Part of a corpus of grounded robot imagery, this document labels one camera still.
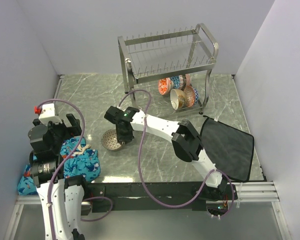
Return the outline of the brown floral pattern bowl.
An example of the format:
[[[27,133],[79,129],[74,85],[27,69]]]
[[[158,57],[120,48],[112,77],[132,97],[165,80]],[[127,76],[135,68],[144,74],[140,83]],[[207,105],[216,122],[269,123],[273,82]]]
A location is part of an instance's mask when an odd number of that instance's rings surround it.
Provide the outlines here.
[[[118,151],[123,147],[123,144],[117,140],[117,132],[115,129],[107,130],[101,138],[102,146],[110,151]]]

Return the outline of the orange floral pattern bowl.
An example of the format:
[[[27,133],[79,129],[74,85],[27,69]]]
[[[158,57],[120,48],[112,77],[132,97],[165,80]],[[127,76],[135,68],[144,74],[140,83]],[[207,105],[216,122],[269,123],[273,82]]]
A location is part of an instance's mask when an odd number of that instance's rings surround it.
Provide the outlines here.
[[[158,81],[158,91],[162,96],[167,95],[172,88],[173,82],[169,77],[162,78]]]

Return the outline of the plain white grey bowl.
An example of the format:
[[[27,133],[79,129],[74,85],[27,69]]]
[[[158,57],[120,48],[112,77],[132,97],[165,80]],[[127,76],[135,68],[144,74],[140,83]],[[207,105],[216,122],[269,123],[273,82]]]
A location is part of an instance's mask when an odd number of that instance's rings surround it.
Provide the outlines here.
[[[170,91],[170,102],[174,110],[179,110],[186,106],[187,96],[185,92],[180,89],[172,89]]]

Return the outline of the blue triangle pattern bowl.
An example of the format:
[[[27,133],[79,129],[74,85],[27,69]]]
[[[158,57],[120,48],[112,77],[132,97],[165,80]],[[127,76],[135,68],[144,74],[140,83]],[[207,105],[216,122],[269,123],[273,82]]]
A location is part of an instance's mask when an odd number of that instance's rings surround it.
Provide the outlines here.
[[[173,83],[173,89],[183,90],[186,86],[186,78],[183,75],[177,75],[170,77]]]

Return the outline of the steel two-tier dish rack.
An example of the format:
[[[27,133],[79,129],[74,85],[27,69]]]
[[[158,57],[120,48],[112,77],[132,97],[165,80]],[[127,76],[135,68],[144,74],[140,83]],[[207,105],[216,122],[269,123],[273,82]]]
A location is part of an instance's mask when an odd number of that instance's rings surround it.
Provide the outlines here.
[[[117,38],[124,92],[138,107],[135,89],[147,83],[178,75],[205,72],[204,94],[192,107],[177,113],[203,115],[210,96],[210,76],[217,63],[220,45],[204,23],[195,27]]]

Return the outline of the red geometric pattern bowl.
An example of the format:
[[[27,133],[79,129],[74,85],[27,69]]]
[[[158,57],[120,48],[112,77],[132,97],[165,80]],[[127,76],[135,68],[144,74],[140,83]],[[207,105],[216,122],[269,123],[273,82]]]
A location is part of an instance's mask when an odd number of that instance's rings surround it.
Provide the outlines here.
[[[199,100],[198,91],[190,85],[187,85],[183,91],[186,95],[186,107],[193,107]]]

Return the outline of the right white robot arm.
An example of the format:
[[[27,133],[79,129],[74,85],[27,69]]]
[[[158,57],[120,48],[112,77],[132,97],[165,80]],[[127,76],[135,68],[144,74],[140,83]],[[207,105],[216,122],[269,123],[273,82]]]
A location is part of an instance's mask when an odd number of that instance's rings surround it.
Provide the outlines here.
[[[130,142],[134,131],[143,131],[160,137],[172,144],[175,155],[191,163],[203,178],[214,199],[221,199],[227,193],[227,180],[208,157],[202,137],[193,124],[186,119],[171,121],[155,117],[134,107],[121,110],[110,106],[104,118],[115,125],[118,142]]]

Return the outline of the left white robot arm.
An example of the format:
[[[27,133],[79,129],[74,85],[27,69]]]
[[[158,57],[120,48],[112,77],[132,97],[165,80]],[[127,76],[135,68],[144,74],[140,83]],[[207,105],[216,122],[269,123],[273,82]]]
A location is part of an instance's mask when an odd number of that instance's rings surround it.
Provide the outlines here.
[[[34,127],[28,132],[32,152],[30,177],[38,192],[46,240],[83,240],[80,229],[82,201],[90,195],[90,188],[83,176],[64,177],[60,154],[65,140],[82,133],[79,119],[66,115],[70,122],[51,120],[46,125],[34,119]]]

